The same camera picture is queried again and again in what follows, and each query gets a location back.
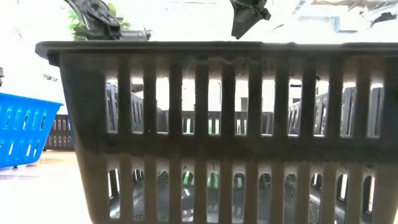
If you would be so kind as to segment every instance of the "basket slot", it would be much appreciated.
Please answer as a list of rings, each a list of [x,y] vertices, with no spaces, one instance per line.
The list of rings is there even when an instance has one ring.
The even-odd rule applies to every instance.
[[[326,119],[326,138],[337,139],[340,137],[341,97],[343,89],[343,60],[333,58],[330,60],[329,91]]]
[[[144,133],[155,135],[156,130],[156,61],[144,59]]]
[[[298,165],[295,223],[308,223],[308,209],[310,200],[310,164]]]
[[[156,206],[157,206],[157,218],[158,221],[169,220],[169,190],[170,190],[170,178],[169,178],[169,166],[167,161],[160,161],[157,163],[157,195],[156,195]]]
[[[235,63],[223,64],[221,75],[221,136],[232,137],[235,122]]]
[[[133,163],[132,178],[132,195],[133,208],[132,215],[134,220],[145,219],[146,214],[146,172],[144,172],[144,164],[140,161]]]
[[[322,120],[326,115],[324,111],[326,110],[327,96],[316,96],[315,97],[315,120],[313,135],[316,137],[324,136],[322,132]]]
[[[352,165],[348,175],[346,223],[361,223],[363,199],[363,171],[361,165]]]
[[[232,223],[240,223],[236,219],[244,219],[244,192],[246,190],[246,176],[244,173],[244,169],[243,172],[233,172]]]
[[[314,122],[314,107],[315,107],[315,89],[317,60],[309,57],[304,59],[303,70],[303,85],[302,85],[302,99],[300,112],[300,132],[299,135],[304,139],[311,139],[313,137],[313,122]]]
[[[259,138],[261,135],[261,122],[259,121],[261,121],[262,115],[262,61],[259,59],[250,64],[248,86],[248,128],[246,134],[252,138]]]
[[[25,115],[24,124],[23,124],[23,126],[22,126],[23,129],[26,129],[26,127],[28,126],[28,121],[30,120],[30,119],[29,119],[29,115],[30,115],[30,111],[28,111],[28,112],[26,113],[26,115]]]
[[[53,136],[53,146],[55,146],[55,147],[57,147],[57,136],[56,135],[54,135]]]
[[[192,222],[193,218],[193,206],[195,205],[195,174],[192,172],[194,167],[192,164],[183,163],[182,164],[182,221],[183,223]]]
[[[10,148],[9,148],[9,150],[8,150],[8,156],[10,156],[10,155],[12,154],[13,149],[14,149],[14,143],[12,142],[12,143],[10,144]]]
[[[43,117],[42,117],[42,122],[40,123],[40,130],[43,130],[43,128],[44,128],[44,122],[45,122],[45,114],[43,114]]]
[[[169,178],[169,223],[181,224],[181,161],[179,159],[169,161]]]
[[[368,175],[363,180],[363,206],[362,212],[371,213],[374,197],[374,176]]]
[[[195,136],[208,136],[209,65],[200,63],[195,71]]]
[[[273,112],[265,112],[261,114],[261,134],[262,135],[270,135],[274,132],[274,113]]]
[[[373,88],[369,99],[368,137],[380,137],[381,103],[384,96],[383,88]]]
[[[134,125],[132,131],[134,133],[141,134],[143,132],[143,107],[142,107],[142,99],[136,95],[131,95],[131,107],[132,107],[132,117],[134,120]]]
[[[36,143],[35,145],[35,149],[33,150],[33,157],[37,156],[37,151],[39,150],[39,142]]]
[[[218,223],[232,223],[232,168],[232,163],[230,161],[220,162],[220,210]]]
[[[118,197],[119,196],[119,172],[117,169],[111,170],[109,172],[109,182],[111,184],[111,195],[112,197]]]
[[[122,138],[131,133],[131,77],[130,58],[128,55],[119,57],[118,64],[118,131]]]
[[[287,58],[280,58],[277,62],[275,78],[274,105],[274,138],[287,137],[286,111],[289,108],[289,63]]]
[[[235,123],[234,123],[234,126],[235,126],[234,133],[237,135],[243,135],[243,136],[247,135],[247,133],[246,133],[246,126],[247,126],[246,115],[247,115],[247,113],[237,112],[237,113],[235,113],[235,115],[236,115],[236,117],[235,117]]]
[[[30,149],[32,148],[32,143],[30,142],[29,144],[28,144],[28,147],[27,147],[27,150],[26,150],[26,157],[29,157],[29,154],[30,154]]]
[[[61,136],[58,136],[58,145],[62,146],[62,137]]]
[[[182,65],[177,58],[170,61],[169,70],[169,134],[179,139],[182,136]]]
[[[317,167],[316,170],[311,170],[311,183],[310,183],[310,205],[309,209],[309,220],[310,222],[319,222],[320,220],[320,206],[322,204],[322,188],[323,188],[323,177],[322,177],[322,169]],[[316,198],[312,197],[313,193],[321,193],[317,194]]]
[[[220,163],[207,162],[207,222],[219,223],[220,205]]]
[[[296,215],[297,176],[296,170],[286,167],[284,185],[284,223],[293,223]]]
[[[285,175],[282,163],[273,163],[271,172],[271,210],[269,223],[284,222],[284,189]]]
[[[343,105],[341,109],[341,132],[340,136],[348,137],[352,134],[353,118],[351,117],[355,109],[354,102],[356,97],[355,88],[346,88],[343,93]]]
[[[4,124],[3,124],[2,128],[8,129],[10,127],[10,125],[12,123],[12,116],[13,116],[12,111],[7,110],[6,115],[4,117]]]
[[[108,131],[117,131],[118,130],[118,122],[116,121],[116,117],[118,115],[117,111],[117,95],[118,89],[109,83],[106,84],[106,125]]]
[[[269,223],[270,202],[271,202],[271,176],[269,175],[268,165],[260,164],[259,167],[259,186],[258,186],[258,223]]]
[[[354,114],[354,133],[353,138],[357,141],[366,139],[368,136],[368,111],[369,111],[369,92],[371,89],[371,68],[370,61],[366,59],[358,60],[358,71],[356,79],[356,102]]]

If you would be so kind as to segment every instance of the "leaf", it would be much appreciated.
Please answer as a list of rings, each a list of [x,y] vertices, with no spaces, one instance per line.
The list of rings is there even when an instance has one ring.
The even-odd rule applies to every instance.
[[[122,24],[120,24],[120,26],[122,27],[122,29],[128,29],[131,27],[131,23],[123,22]]]
[[[79,19],[72,19],[72,21],[70,21],[70,24],[79,24],[80,20]]]
[[[111,2],[109,2],[109,3],[108,3],[108,6],[109,6],[109,11],[111,12],[111,14],[112,14],[114,17],[116,17],[116,7],[114,6],[114,4],[111,3]]]
[[[87,29],[87,26],[84,25],[84,24],[81,23],[81,22],[79,22],[79,23],[77,24],[77,27],[82,28],[82,29]]]
[[[74,35],[73,40],[86,40],[86,38],[79,35]]]
[[[74,10],[71,9],[71,10],[68,11],[68,13],[69,13],[68,18],[70,18],[70,19],[79,19],[79,17],[77,16],[77,14],[76,14],[76,12]]]
[[[76,27],[76,24],[69,24],[69,29],[73,29],[73,28],[75,28]]]
[[[88,29],[87,29],[87,27],[86,26],[76,26],[76,27],[74,27],[73,28],[73,31],[87,31],[88,32]]]

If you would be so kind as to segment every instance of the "basket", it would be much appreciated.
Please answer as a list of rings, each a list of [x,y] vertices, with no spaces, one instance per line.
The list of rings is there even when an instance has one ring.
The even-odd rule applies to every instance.
[[[257,223],[263,216],[267,220],[262,223],[361,223],[363,193],[372,192],[369,176],[375,178],[369,219],[373,223],[394,221],[398,207],[396,44],[42,42],[36,52],[60,67],[93,223],[132,223],[137,219],[151,224]],[[158,133],[155,87],[156,78],[163,74],[169,76],[170,109],[167,133]],[[141,75],[143,132],[137,132],[130,79]],[[183,133],[183,75],[195,79],[193,134]],[[109,76],[118,80],[118,126],[114,129],[109,128],[106,106]],[[222,81],[220,134],[208,133],[208,84],[214,77]],[[236,77],[247,78],[249,83],[247,131],[240,135],[235,134]],[[300,110],[299,125],[294,135],[287,132],[291,77],[302,79],[301,102],[295,105]],[[346,77],[356,83],[355,101],[350,102],[355,110],[349,112],[353,123],[347,131],[352,134],[348,136],[341,133]],[[273,130],[265,135],[259,122],[264,78],[275,80]],[[314,128],[319,78],[328,80],[329,91],[327,100],[319,99],[326,102],[323,135],[314,135],[322,130]],[[369,110],[374,80],[384,83],[382,103],[378,101],[381,115]],[[369,114],[382,118],[380,124],[370,125]],[[379,135],[369,135],[368,126],[378,129]],[[158,184],[161,171],[167,173],[163,177],[168,187]],[[235,179],[238,173],[243,176]],[[319,180],[312,181],[316,174],[322,175],[322,191],[320,205],[313,209],[310,189],[321,188]],[[132,176],[141,175],[145,176],[143,183],[137,185]],[[217,182],[215,203],[208,200],[214,193],[214,188],[208,187],[209,179]],[[345,192],[336,195],[344,181],[348,184]],[[258,190],[259,184],[268,189],[265,194]],[[236,204],[236,198],[242,203]],[[340,219],[336,217],[339,206],[345,207],[345,214],[340,214],[343,220],[336,221]],[[317,213],[318,220],[310,220],[310,213]]]
[[[72,134],[68,115],[57,114],[44,150],[73,151]]]
[[[0,93],[0,167],[40,159],[61,105]]]

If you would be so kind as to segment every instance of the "floor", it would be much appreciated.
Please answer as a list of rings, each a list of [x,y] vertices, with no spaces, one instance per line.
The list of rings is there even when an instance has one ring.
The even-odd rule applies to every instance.
[[[74,152],[44,152],[35,164],[0,168],[0,219],[7,224],[91,223]]]

